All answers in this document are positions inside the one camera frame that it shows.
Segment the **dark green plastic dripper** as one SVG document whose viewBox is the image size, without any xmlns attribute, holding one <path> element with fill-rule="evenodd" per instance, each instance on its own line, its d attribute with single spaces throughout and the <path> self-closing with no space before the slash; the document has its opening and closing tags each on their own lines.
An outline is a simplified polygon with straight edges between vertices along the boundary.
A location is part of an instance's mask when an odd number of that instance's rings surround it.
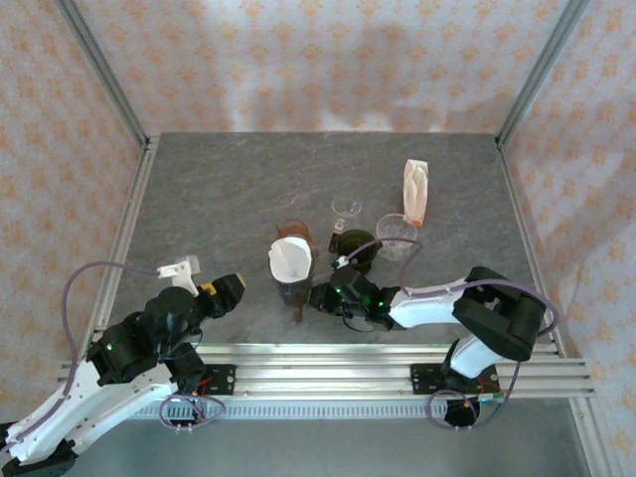
<svg viewBox="0 0 636 477">
<path fill-rule="evenodd" d="M 343 232 L 337 241 L 337 254 L 339 256 L 349 256 L 367 243 L 369 246 L 359 250 L 350 259 L 356 270 L 366 274 L 371 270 L 373 261 L 383 247 L 383 244 L 380 241 L 376 241 L 376 238 L 371 233 L 360 229 L 351 229 Z"/>
</svg>

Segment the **orange glass server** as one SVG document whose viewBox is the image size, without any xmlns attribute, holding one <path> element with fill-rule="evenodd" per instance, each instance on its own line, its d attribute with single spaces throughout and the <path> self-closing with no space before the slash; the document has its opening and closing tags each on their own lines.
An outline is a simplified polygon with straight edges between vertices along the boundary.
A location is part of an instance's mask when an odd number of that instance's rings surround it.
<svg viewBox="0 0 636 477">
<path fill-rule="evenodd" d="M 316 257 L 320 255 L 319 246 L 305 222 L 298 219 L 286 220 L 284 223 L 277 225 L 276 230 L 279 239 L 288 237 L 304 239 L 309 244 L 312 254 Z"/>
</svg>

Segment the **aluminium frame post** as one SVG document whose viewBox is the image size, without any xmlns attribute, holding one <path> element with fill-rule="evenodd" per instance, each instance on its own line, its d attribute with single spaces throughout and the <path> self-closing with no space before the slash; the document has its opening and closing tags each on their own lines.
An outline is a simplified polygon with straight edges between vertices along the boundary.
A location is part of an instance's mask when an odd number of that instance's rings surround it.
<svg viewBox="0 0 636 477">
<path fill-rule="evenodd" d="M 74 35 L 80 49 L 90 63 L 134 142 L 141 150 L 146 150 L 150 143 L 150 138 L 129 102 L 115 72 L 110 67 L 76 0 L 53 0 L 53 2 L 68 24 L 71 33 Z"/>
<path fill-rule="evenodd" d="M 567 0 L 503 125 L 495 135 L 495 143 L 500 151 L 511 141 L 589 3 L 590 0 Z"/>
</svg>

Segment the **aluminium frame rail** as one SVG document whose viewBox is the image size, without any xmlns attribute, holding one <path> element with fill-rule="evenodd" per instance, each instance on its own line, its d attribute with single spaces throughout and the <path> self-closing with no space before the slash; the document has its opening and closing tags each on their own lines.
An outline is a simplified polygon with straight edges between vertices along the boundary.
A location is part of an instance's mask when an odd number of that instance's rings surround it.
<svg viewBox="0 0 636 477">
<path fill-rule="evenodd" d="M 499 154 L 500 162 L 502 165 L 502 170 L 505 176 L 506 185 L 509 191 L 511 203 L 515 212 L 515 216 L 518 222 L 518 227 L 520 229 L 520 234 L 522 237 L 522 242 L 524 245 L 524 249 L 526 251 L 529 267 L 531 270 L 533 283 L 535 284 L 537 290 L 541 292 L 545 297 L 548 297 L 548 292 L 545 287 L 545 281 L 543 280 L 542 273 L 540 272 L 535 250 L 532 243 L 532 238 L 529 234 L 528 221 L 524 216 L 524 212 L 522 210 L 522 203 L 520 201 L 520 196 L 518 194 L 516 184 L 511 173 L 510 166 L 506 162 L 506 157 L 504 154 L 504 149 L 501 143 L 495 141 L 495 145 Z M 546 325 L 551 325 L 551 313 L 550 309 L 548 310 L 547 318 L 545 318 Z M 560 335 L 560 332 L 556 329 L 556 327 L 552 328 L 547 336 L 551 339 L 554 348 L 556 349 L 556 354 L 559 358 L 564 359 L 567 358 L 567 352 L 564 347 L 563 339 Z"/>
<path fill-rule="evenodd" d="M 128 188 L 128 194 L 118 224 L 117 235 L 109 256 L 110 261 L 124 263 L 126 260 L 159 142 L 159 135 L 151 136 L 142 150 L 137 168 Z M 85 337 L 85 341 L 88 344 L 90 344 L 93 337 L 98 332 L 104 330 L 108 324 L 121 274 L 121 269 L 109 267 L 102 276 Z"/>
<path fill-rule="evenodd" d="M 590 476 L 623 477 L 598 399 L 571 397 L 569 406 Z"/>
</svg>

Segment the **wide aluminium base beam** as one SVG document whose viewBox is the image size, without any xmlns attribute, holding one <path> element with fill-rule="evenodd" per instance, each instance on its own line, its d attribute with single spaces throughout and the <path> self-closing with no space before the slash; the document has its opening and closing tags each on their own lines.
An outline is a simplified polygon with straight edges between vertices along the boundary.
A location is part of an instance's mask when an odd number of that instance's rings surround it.
<svg viewBox="0 0 636 477">
<path fill-rule="evenodd" d="M 206 364 L 235 365 L 234 397 L 251 400 L 411 399 L 410 366 L 443 361 L 442 346 L 383 344 L 201 345 Z M 562 358 L 553 345 L 538 345 L 512 376 L 502 361 L 496 375 L 514 398 L 589 398 L 594 384 L 585 360 Z"/>
</svg>

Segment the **clear glass server wood handle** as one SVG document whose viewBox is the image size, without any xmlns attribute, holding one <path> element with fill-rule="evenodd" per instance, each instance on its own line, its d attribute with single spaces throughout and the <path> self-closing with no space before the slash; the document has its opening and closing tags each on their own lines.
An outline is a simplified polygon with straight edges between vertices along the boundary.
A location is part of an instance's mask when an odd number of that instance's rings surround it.
<svg viewBox="0 0 636 477">
<path fill-rule="evenodd" d="M 362 210 L 363 202 L 355 194 L 340 193 L 333 198 L 331 206 L 336 215 L 336 219 L 330 237 L 328 251 L 330 253 L 336 253 L 338 239 L 345 231 L 347 220 L 355 217 Z"/>
</svg>

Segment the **dark server with brown handle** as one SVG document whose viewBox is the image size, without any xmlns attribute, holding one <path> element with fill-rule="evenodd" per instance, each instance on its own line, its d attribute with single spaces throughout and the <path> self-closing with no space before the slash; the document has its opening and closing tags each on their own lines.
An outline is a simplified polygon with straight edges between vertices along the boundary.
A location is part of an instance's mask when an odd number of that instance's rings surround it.
<svg viewBox="0 0 636 477">
<path fill-rule="evenodd" d="M 292 318 L 295 324 L 300 324 L 303 320 L 303 310 L 309 303 L 311 291 L 307 290 L 301 293 L 284 293 L 282 295 L 283 303 L 292 308 Z"/>
</svg>

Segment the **clear plastic dripper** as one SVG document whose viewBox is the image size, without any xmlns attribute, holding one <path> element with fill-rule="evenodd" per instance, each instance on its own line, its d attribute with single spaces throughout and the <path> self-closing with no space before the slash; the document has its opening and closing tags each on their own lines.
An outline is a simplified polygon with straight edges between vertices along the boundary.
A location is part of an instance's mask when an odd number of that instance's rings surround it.
<svg viewBox="0 0 636 477">
<path fill-rule="evenodd" d="M 387 214 L 376 226 L 376 238 L 383 244 L 379 255 L 392 261 L 406 258 L 416 237 L 417 226 L 402 214 Z"/>
</svg>

